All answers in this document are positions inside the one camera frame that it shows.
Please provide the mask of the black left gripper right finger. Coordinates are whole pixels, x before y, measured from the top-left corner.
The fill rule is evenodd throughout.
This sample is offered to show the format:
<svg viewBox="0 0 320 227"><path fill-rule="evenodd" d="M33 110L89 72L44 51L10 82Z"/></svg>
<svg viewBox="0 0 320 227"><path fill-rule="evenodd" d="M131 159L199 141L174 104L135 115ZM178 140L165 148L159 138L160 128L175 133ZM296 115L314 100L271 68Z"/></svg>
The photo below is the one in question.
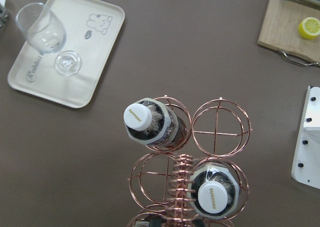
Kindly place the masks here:
<svg viewBox="0 0 320 227"><path fill-rule="evenodd" d="M192 225L194 227L206 227L205 223L203 222L202 219L194 219L192 220Z"/></svg>

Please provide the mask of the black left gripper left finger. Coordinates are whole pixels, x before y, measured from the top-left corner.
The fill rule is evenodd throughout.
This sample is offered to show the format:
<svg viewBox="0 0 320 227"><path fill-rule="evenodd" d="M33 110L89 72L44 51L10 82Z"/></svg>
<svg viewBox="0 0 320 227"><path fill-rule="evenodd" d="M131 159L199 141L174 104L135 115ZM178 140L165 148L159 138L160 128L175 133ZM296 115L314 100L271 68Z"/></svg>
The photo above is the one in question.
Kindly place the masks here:
<svg viewBox="0 0 320 227"><path fill-rule="evenodd" d="M149 220L149 227L162 227L163 219L162 218L152 218Z"/></svg>

